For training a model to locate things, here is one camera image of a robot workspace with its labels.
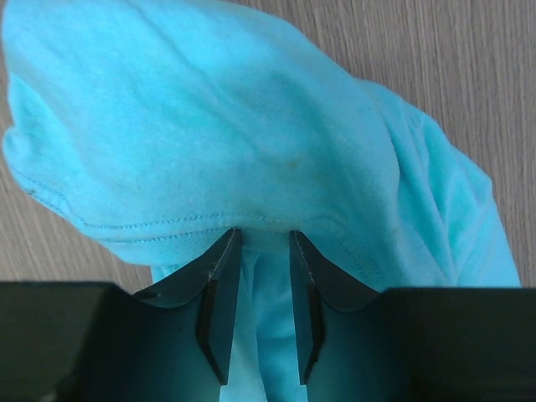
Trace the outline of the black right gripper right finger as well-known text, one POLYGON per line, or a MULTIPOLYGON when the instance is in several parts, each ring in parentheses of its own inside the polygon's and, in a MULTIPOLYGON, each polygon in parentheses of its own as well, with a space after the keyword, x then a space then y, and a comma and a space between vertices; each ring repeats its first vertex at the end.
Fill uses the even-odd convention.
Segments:
POLYGON ((299 377, 311 401, 532 401, 535 292, 378 292, 290 235, 299 377))

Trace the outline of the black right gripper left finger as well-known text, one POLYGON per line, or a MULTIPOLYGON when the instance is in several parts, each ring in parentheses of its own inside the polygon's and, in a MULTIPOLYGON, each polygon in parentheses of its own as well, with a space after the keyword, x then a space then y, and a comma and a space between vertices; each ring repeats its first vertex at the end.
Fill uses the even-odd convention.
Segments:
POLYGON ((136 293, 110 282, 1 285, 4 401, 216 401, 228 381, 241 233, 136 293))

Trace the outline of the cyan t-shirt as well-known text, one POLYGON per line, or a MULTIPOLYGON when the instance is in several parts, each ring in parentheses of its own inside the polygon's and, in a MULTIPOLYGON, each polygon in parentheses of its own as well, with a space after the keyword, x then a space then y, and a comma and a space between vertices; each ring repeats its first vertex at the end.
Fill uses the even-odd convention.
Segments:
POLYGON ((518 287, 491 179, 284 20, 222 1, 9 1, 21 189, 154 281, 244 249, 224 401, 304 401, 289 233, 371 288, 518 287))

